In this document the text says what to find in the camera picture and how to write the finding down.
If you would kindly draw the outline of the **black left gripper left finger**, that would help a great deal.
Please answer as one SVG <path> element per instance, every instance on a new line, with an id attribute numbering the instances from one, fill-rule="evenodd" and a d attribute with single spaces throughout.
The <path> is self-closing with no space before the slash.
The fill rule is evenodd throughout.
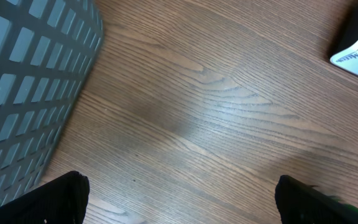
<path id="1" fill-rule="evenodd" d="M 90 194 L 87 176 L 70 171 L 0 207 L 4 223 L 82 224 Z"/>

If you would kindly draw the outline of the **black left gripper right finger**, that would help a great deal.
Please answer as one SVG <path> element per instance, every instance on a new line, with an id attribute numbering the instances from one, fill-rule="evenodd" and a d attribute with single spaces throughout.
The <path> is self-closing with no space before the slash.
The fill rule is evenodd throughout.
<path id="1" fill-rule="evenodd" d="M 358 208 L 325 195 L 289 175 L 275 188 L 275 203 L 282 224 L 358 224 Z"/>

